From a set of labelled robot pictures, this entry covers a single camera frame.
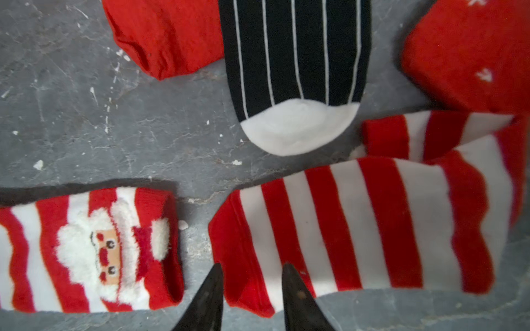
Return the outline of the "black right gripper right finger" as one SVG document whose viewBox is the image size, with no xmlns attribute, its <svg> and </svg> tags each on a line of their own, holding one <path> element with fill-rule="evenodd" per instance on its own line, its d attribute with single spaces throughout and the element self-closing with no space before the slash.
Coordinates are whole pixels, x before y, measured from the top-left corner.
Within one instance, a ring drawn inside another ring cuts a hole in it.
<svg viewBox="0 0 530 331">
<path fill-rule="evenodd" d="M 290 263 L 282 267 L 282 295 L 287 331 L 335 331 L 309 292 L 299 272 Z"/>
</svg>

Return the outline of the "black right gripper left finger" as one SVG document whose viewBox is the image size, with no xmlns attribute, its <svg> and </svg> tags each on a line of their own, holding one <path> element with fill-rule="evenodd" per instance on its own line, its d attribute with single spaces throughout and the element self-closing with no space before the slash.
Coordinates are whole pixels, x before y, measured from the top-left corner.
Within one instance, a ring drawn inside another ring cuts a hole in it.
<svg viewBox="0 0 530 331">
<path fill-rule="evenodd" d="M 222 266 L 216 263 L 173 331 L 220 331 L 224 307 Z"/>
</svg>

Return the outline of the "red white santa sock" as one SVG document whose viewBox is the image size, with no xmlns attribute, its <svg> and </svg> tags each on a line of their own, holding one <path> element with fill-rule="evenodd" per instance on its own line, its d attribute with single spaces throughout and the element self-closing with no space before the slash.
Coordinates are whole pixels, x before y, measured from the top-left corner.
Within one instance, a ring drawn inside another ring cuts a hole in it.
<svg viewBox="0 0 530 331">
<path fill-rule="evenodd" d="M 105 188 L 1 208 L 1 308 L 118 313 L 184 296 L 175 197 Z"/>
</svg>

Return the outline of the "red white striped sock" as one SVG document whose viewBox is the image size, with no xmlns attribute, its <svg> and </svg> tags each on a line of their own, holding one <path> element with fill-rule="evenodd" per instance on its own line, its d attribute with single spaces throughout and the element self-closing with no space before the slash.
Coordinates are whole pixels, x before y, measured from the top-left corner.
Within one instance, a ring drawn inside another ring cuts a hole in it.
<svg viewBox="0 0 530 331">
<path fill-rule="evenodd" d="M 286 263 L 315 297 L 490 291 L 523 204 L 527 124 L 453 111 L 368 120 L 364 157 L 233 192 L 208 226 L 227 303 L 281 311 Z"/>
</svg>

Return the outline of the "red plain sock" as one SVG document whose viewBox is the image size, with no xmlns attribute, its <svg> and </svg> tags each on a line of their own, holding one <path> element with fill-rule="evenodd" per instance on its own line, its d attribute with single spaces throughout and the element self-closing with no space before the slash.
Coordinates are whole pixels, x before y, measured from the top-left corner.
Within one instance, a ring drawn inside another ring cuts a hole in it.
<svg viewBox="0 0 530 331">
<path fill-rule="evenodd" d="M 116 44 L 157 80 L 192 74 L 224 57 L 217 1 L 106 0 Z"/>
</svg>

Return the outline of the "red snowflake sock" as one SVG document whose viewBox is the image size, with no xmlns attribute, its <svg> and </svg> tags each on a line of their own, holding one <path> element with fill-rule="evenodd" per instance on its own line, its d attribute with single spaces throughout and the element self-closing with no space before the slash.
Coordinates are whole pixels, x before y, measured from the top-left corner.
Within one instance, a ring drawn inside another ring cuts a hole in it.
<svg viewBox="0 0 530 331">
<path fill-rule="evenodd" d="M 436 1 L 406 38 L 401 66 L 450 109 L 529 114 L 529 2 Z"/>
</svg>

